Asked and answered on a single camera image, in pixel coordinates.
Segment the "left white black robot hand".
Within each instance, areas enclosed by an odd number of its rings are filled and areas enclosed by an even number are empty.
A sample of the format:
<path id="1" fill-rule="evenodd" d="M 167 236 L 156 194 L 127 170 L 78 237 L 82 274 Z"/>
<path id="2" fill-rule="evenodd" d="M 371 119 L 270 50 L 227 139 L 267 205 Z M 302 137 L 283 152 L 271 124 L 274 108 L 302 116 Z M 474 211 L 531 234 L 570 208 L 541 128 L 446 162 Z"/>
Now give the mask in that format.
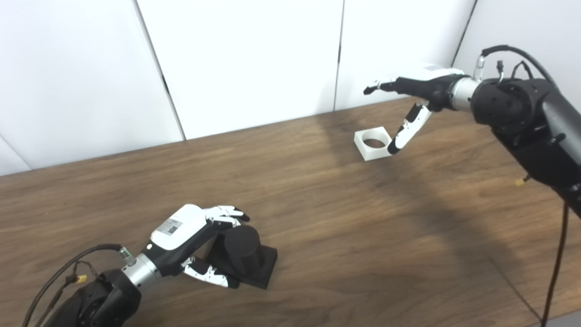
<path id="1" fill-rule="evenodd" d="M 206 283 L 238 288 L 237 280 L 194 253 L 219 232 L 249 221 L 250 217 L 234 206 L 200 208 L 187 203 L 152 232 L 142 253 L 160 277 L 184 273 Z"/>

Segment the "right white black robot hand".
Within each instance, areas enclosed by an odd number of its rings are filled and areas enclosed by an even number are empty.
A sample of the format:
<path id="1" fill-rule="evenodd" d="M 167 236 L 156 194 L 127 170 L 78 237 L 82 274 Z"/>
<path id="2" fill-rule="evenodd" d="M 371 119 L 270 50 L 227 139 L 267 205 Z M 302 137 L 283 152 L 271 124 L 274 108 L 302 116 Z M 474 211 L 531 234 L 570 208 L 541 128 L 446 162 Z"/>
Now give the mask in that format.
<path id="1" fill-rule="evenodd" d="M 375 80 L 363 90 L 364 95 L 375 91 L 395 92 L 419 98 L 398 132 L 387 146 L 390 155 L 397 154 L 423 128 L 434 112 L 452 109 L 449 95 L 453 85 L 467 75 L 459 69 L 444 68 L 439 65 L 425 65 L 405 71 L 398 77 L 388 80 Z"/>

